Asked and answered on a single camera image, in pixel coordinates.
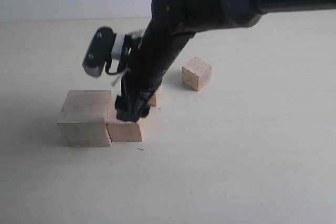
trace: large wooden block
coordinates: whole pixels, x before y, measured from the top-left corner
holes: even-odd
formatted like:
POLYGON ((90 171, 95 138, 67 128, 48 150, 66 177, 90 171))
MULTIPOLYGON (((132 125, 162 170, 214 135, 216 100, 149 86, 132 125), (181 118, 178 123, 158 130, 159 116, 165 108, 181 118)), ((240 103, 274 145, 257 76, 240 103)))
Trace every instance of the large wooden block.
POLYGON ((198 57, 193 58, 182 68, 182 81, 199 91, 211 80, 212 66, 198 57))
POLYGON ((158 106, 162 98, 162 85, 159 86, 157 91, 154 93, 152 98, 149 100, 148 104, 151 106, 158 106))
POLYGON ((106 128, 112 100, 109 90, 71 90, 68 92, 57 125, 71 147, 109 147, 106 128))
POLYGON ((142 142, 142 121, 123 122, 117 119, 114 105, 109 108, 106 126, 112 142, 142 142))

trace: robotic arm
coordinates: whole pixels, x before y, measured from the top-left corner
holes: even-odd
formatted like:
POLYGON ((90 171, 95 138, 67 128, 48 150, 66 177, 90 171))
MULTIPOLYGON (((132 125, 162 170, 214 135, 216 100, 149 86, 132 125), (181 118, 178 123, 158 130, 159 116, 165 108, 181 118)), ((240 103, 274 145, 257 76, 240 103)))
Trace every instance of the robotic arm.
POLYGON ((248 28, 267 13, 336 9, 336 0, 152 0, 152 18, 144 33, 115 34, 100 27, 82 66, 95 78, 106 74, 121 79, 117 118, 137 122, 150 111, 148 101, 164 74, 196 33, 248 28), (118 60, 110 73, 112 60, 118 60))

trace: white table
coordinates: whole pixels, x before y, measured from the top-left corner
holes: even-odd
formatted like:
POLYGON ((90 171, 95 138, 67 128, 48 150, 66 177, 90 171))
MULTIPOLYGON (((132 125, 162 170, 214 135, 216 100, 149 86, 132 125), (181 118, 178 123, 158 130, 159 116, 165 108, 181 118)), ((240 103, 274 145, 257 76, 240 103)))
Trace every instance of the white table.
POLYGON ((148 21, 0 24, 0 222, 335 223, 335 12, 199 34, 166 73, 144 142, 65 145, 67 92, 110 89, 81 66, 96 29, 148 21), (195 56, 213 66, 200 92, 181 84, 195 56))

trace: small wooden block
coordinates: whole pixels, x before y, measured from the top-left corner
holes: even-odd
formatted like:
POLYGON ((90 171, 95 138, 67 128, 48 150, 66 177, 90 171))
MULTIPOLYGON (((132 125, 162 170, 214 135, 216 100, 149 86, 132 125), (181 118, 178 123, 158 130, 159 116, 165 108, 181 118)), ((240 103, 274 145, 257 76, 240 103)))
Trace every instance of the small wooden block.
POLYGON ((161 98, 162 98, 162 85, 159 86, 157 91, 154 93, 152 98, 149 100, 148 104, 156 107, 161 101, 161 98))
POLYGON ((120 121, 114 105, 109 108, 106 126, 112 142, 142 142, 142 119, 137 123, 120 121))
POLYGON ((212 66, 198 57, 193 58, 182 68, 182 81, 199 91, 211 80, 212 66))
POLYGON ((112 100, 109 90, 68 92, 57 125, 70 147, 109 147, 106 128, 112 100))

